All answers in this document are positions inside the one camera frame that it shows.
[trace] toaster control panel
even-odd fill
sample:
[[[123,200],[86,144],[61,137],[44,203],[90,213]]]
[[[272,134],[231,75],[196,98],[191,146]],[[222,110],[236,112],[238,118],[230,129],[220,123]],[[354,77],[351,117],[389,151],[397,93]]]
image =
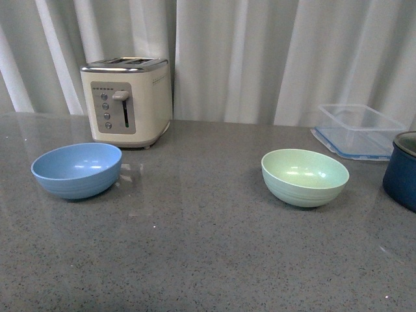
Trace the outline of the toaster control panel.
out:
[[[136,133],[133,93],[129,83],[93,81],[91,91],[99,132]]]

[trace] light green bowl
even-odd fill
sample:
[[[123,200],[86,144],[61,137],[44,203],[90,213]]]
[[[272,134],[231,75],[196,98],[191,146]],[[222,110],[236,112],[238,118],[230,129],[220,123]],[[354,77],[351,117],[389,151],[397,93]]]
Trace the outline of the light green bowl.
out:
[[[268,189],[280,200],[299,207],[329,203],[344,189],[350,174],[335,159],[304,149],[278,149],[261,159]]]

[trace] blue pot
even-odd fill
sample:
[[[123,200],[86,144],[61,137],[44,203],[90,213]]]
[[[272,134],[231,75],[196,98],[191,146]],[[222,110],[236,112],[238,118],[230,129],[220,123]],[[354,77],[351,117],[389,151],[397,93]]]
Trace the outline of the blue pot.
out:
[[[416,131],[397,135],[393,147],[383,188],[392,199],[416,213]]]

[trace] toaster lever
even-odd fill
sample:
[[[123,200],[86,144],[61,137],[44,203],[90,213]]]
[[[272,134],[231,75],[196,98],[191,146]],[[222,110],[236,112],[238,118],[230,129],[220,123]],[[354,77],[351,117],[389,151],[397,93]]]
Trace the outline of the toaster lever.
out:
[[[129,98],[130,93],[128,91],[115,91],[112,95],[112,99],[115,101],[125,101]]]

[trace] pot rim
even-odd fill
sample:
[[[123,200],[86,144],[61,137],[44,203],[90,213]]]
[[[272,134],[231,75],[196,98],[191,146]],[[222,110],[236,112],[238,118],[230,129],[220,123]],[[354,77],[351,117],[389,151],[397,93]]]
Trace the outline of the pot rim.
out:
[[[403,133],[399,133],[393,143],[395,146],[397,146],[399,149],[401,149],[404,153],[408,154],[409,156],[416,157],[416,150],[409,149],[402,143],[403,138],[413,138],[416,142],[416,131],[407,131]]]

